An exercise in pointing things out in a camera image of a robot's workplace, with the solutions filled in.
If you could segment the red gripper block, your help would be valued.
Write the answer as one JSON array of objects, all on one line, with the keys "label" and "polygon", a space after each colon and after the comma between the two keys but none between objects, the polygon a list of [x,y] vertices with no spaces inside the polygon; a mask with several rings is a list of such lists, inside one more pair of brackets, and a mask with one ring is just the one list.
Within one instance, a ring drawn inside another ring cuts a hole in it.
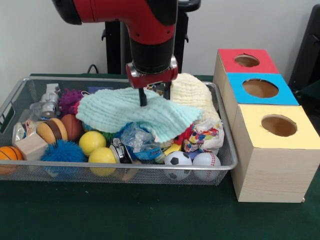
[{"label": "red gripper block", "polygon": [[172,81],[178,76],[178,62],[174,55],[171,57],[169,68],[161,73],[142,73],[134,67],[132,62],[128,63],[125,68],[131,87],[138,89],[141,107],[145,107],[148,104],[147,95],[145,94],[145,89],[148,85],[165,83],[163,97],[166,100],[171,99]]}]

